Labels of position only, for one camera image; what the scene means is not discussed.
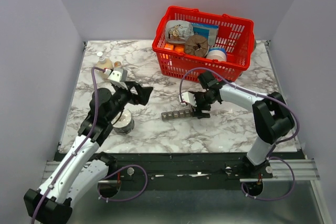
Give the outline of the grey weekly pill organizer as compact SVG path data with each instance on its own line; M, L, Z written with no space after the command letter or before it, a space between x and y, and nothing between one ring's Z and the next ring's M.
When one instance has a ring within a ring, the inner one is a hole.
M193 112L191 110L178 110L178 111L168 111L161 113L162 121L171 121L178 119L190 118L193 116Z

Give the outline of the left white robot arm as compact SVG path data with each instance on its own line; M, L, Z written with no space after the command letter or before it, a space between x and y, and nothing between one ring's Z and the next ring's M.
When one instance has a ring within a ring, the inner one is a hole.
M91 187L116 175L114 158L101 153L92 162L89 159L107 139L112 121L124 107L128 103L146 105L153 87L127 81L123 88L116 84L113 88L114 93L107 88L94 88L90 110L69 152L38 189L29 189L24 195L32 223L67 223L76 203Z

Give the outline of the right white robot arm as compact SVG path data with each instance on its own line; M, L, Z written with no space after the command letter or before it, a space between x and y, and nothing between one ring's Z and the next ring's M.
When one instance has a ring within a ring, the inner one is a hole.
M249 178L260 172L260 166L274 150L276 142L286 136L295 126L295 120L282 95L257 93L227 80L217 80L210 71L198 76L204 92L180 93L180 102L192 107L194 117L209 118L211 105L230 102L253 114L257 138L244 156L241 171Z

